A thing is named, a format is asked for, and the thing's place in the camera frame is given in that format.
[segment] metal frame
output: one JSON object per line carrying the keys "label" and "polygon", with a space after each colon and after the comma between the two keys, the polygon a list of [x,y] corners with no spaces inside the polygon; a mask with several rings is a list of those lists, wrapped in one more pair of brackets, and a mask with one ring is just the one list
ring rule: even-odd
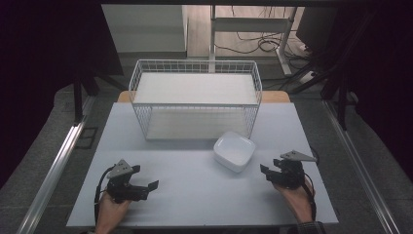
{"label": "metal frame", "polygon": [[81,121],[73,126],[63,145],[61,146],[55,161],[53,162],[48,174],[43,180],[36,197],[30,205],[17,233],[33,233],[37,227],[37,224],[42,217],[43,211],[46,209],[53,192],[55,191],[58,180],[60,179],[61,173],[69,160],[70,154],[75,146],[76,140],[79,138],[82,132],[85,122],[88,118],[92,106],[94,104],[95,97],[88,97],[84,103],[84,116]]}
{"label": "metal frame", "polygon": [[277,57],[285,76],[291,76],[291,69],[285,59],[285,46],[288,41],[291,27],[294,24],[297,7],[293,7],[288,19],[254,19],[254,18],[217,18],[215,6],[210,7],[210,45],[209,60],[215,60],[215,33],[216,32],[279,32],[282,39],[276,49]]}
{"label": "metal frame", "polygon": [[324,100],[323,105],[327,110],[327,114],[331,120],[331,123],[334,126],[334,129],[337,132],[338,137],[343,142],[343,145],[349,155],[350,161],[355,168],[356,174],[361,182],[361,185],[364,188],[364,191],[367,197],[370,199],[370,202],[376,212],[376,215],[379,217],[380,222],[383,225],[386,233],[400,233],[395,223],[394,217],[386,204],[386,201],[380,194],[376,185],[373,182],[373,179],[370,177],[367,169],[364,167],[364,164],[361,160],[360,155],[357,152],[356,147],[354,146],[352,139],[346,131],[343,131],[340,127],[340,123],[335,118],[336,111],[334,106],[332,106],[331,101]]}

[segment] gray floor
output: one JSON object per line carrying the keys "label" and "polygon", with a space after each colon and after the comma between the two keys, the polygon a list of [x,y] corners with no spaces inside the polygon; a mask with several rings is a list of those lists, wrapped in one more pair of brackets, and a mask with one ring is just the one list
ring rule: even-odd
{"label": "gray floor", "polygon": [[[267,90],[276,90],[282,82],[285,82],[276,59],[251,59],[257,61],[263,87],[268,87]],[[115,77],[115,79],[127,85],[133,67],[127,62],[123,65],[126,78]],[[100,92],[86,123],[86,129],[70,155],[35,233],[79,233],[81,231],[68,229],[65,223],[94,156],[111,106],[120,93],[119,90],[98,78],[96,82],[100,87]],[[290,89],[296,85],[297,83],[293,83],[287,88]],[[338,224],[326,226],[327,233],[386,233],[322,103],[319,96],[321,87],[322,83],[290,98],[297,108],[309,144],[316,150],[314,153],[317,152],[320,157],[319,171],[339,219]],[[21,221],[73,124],[73,119],[73,91],[72,87],[68,86],[56,93],[55,108],[48,122],[19,167],[0,190],[0,233],[16,233],[19,229]],[[413,185],[411,181],[400,169],[383,142],[361,120],[351,105],[347,107],[346,121],[347,133],[352,138],[366,169],[393,214],[399,232],[413,233]],[[121,229],[116,230],[116,233],[132,233],[132,231]]]}

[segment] table surface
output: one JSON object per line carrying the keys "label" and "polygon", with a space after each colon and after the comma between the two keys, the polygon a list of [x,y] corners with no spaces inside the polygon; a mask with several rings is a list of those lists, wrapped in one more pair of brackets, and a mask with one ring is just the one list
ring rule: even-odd
{"label": "table surface", "polygon": [[[146,186],[160,181],[148,200],[131,204],[120,226],[173,228],[296,223],[282,195],[259,170],[260,164],[276,170],[272,160],[292,149],[312,155],[294,104],[261,104],[251,140],[257,148],[246,168],[237,174],[214,160],[214,140],[147,141],[131,104],[115,103],[67,226],[94,226],[95,187],[101,174],[120,159],[132,166],[141,166],[141,171],[132,176],[131,184]],[[337,222],[317,165],[303,162],[303,166],[317,191],[317,220]]]}

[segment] wire mesh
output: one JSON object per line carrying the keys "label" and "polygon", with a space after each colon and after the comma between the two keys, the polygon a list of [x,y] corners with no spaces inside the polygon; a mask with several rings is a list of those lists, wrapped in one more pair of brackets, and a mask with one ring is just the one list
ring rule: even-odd
{"label": "wire mesh", "polygon": [[[250,75],[253,86],[253,103],[194,103],[188,99],[184,103],[138,102],[141,94],[139,83],[145,73],[176,74],[245,74]],[[225,132],[236,132],[250,137],[261,102],[262,87],[254,61],[232,60],[139,60],[136,63],[131,82],[130,99],[146,139],[215,139]]]}

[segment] white shelf unit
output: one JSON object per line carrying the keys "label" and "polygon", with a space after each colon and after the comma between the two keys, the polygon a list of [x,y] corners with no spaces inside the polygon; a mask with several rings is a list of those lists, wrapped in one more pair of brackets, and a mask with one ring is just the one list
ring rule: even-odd
{"label": "white shelf unit", "polygon": [[245,60],[139,60],[130,83],[146,139],[249,138],[261,97],[256,63]]}

